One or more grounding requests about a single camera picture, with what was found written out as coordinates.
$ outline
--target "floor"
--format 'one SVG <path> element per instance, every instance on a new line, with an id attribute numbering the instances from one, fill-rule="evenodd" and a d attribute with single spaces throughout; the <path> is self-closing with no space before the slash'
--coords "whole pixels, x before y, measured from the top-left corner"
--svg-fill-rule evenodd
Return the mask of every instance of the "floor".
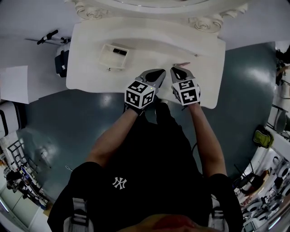
<path id="1" fill-rule="evenodd" d="M 265 43 L 226 52 L 217 107 L 204 112 L 224 152 L 227 173 L 238 175 L 257 149 L 252 142 L 255 128 L 265 125 L 274 96 L 275 44 Z M 38 179 L 52 200 L 67 184 L 71 171 L 85 161 L 95 140 L 122 114 L 124 95 L 94 94 L 67 90 L 26 106 L 28 124 L 18 132 L 26 153 L 39 166 Z M 173 117 L 193 145 L 194 128 L 188 110 L 169 103 Z M 146 112 L 155 122 L 154 109 Z M 197 149 L 194 157 L 201 168 Z"/>

